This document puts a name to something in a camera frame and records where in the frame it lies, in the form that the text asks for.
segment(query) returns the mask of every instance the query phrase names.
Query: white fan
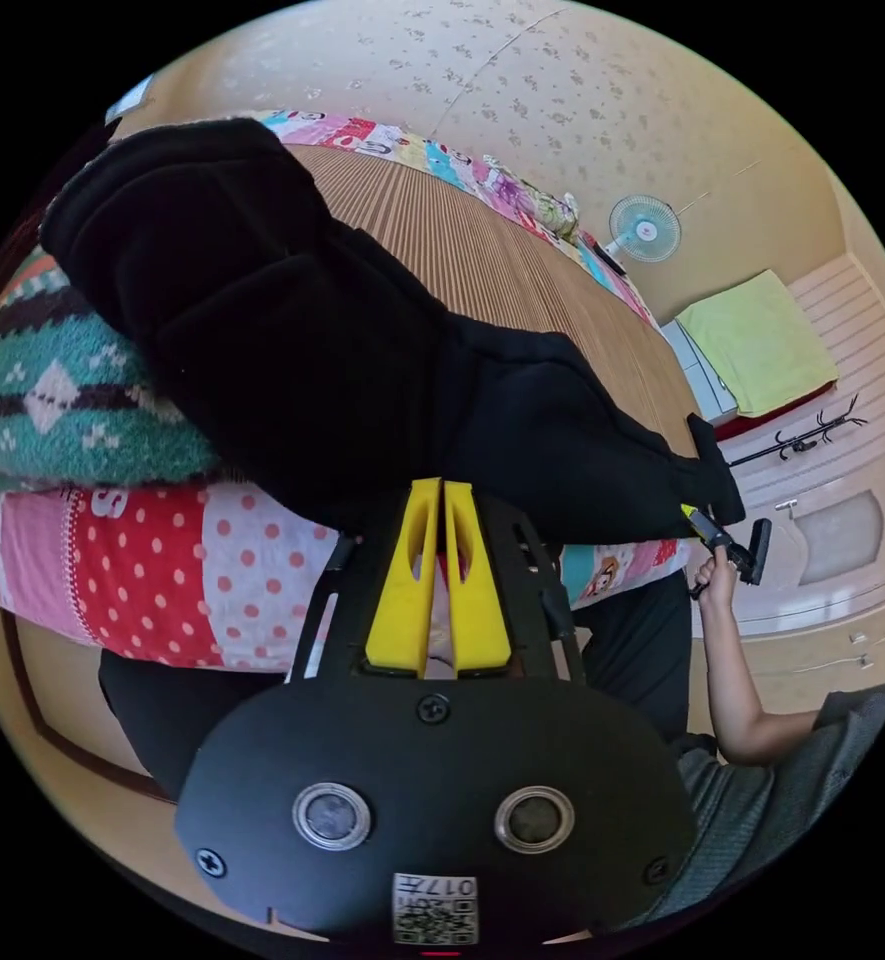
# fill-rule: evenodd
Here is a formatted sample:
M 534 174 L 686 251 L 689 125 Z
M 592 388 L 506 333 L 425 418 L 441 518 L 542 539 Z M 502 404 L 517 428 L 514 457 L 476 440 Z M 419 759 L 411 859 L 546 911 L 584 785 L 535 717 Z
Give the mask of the white fan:
M 667 260 L 679 248 L 682 225 L 664 201 L 644 194 L 623 197 L 609 214 L 612 242 L 605 255 L 615 259 L 620 252 L 643 263 Z

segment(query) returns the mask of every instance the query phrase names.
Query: yellow plastic part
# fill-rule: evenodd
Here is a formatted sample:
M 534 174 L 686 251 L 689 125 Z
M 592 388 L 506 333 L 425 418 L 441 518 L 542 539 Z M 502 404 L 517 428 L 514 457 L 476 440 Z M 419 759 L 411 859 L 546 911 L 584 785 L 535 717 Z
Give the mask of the yellow plastic part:
M 429 646 L 442 481 L 416 480 L 372 622 L 365 656 L 382 670 L 413 670 L 421 679 Z M 421 554 L 416 579 L 413 568 Z
M 456 676 L 463 670 L 505 667 L 512 650 L 471 484 L 446 482 L 443 503 Z M 466 564 L 464 582 L 460 554 Z

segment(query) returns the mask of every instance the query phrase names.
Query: label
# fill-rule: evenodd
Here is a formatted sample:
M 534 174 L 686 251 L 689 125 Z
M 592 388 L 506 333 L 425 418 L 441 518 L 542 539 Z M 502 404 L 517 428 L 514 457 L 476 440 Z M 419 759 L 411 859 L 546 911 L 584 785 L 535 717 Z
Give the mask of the label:
M 397 873 L 392 879 L 396 943 L 455 947 L 479 942 L 475 877 Z

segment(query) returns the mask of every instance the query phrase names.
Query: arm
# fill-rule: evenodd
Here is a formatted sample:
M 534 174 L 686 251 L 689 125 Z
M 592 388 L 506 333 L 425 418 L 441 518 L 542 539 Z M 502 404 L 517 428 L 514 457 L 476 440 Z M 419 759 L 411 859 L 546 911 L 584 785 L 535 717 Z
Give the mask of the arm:
M 812 732 L 818 710 L 766 713 L 749 673 L 732 613 L 735 571 L 724 550 L 699 571 L 709 587 L 699 597 L 708 664 L 709 713 L 729 763 L 764 766 L 785 756 Z

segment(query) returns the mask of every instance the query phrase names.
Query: human hand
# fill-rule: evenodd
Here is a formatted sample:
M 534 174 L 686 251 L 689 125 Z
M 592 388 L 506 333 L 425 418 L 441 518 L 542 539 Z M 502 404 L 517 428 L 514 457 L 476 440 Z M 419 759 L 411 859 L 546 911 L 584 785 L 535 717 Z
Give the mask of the human hand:
M 716 547 L 715 554 L 699 567 L 695 575 L 695 582 L 704 586 L 699 594 L 699 609 L 731 610 L 736 579 L 735 564 L 729 560 L 725 547 Z

